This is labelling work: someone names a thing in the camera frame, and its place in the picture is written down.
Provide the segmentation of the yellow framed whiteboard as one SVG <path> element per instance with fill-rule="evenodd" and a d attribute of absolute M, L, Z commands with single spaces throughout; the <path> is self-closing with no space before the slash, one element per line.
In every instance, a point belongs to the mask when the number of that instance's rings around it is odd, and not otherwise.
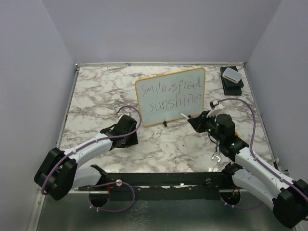
<path fill-rule="evenodd" d="M 195 116 L 204 109 L 205 69 L 178 71 L 135 82 L 135 91 L 144 126 Z"/>

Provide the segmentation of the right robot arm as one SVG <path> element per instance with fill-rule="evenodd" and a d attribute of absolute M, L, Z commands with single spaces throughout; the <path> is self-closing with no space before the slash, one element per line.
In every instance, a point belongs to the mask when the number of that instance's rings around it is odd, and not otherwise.
<path fill-rule="evenodd" d="M 226 188 L 247 190 L 266 204 L 276 219 L 292 229 L 308 217 L 308 184 L 294 180 L 267 163 L 242 140 L 228 114 L 208 116 L 208 111 L 188 122 L 198 133 L 206 132 L 218 142 L 219 151 L 233 161 L 233 172 L 221 176 Z"/>

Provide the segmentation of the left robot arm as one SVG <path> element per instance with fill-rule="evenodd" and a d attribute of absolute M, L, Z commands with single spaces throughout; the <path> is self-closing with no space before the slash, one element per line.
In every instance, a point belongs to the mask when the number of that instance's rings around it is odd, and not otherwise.
<path fill-rule="evenodd" d="M 55 147 L 46 155 L 34 176 L 34 182 L 55 201 L 64 198 L 71 189 L 91 185 L 101 190 L 106 177 L 98 167 L 80 167 L 93 158 L 114 148 L 128 148 L 138 144 L 137 121 L 122 115 L 116 124 L 103 128 L 90 140 L 66 150 Z"/>

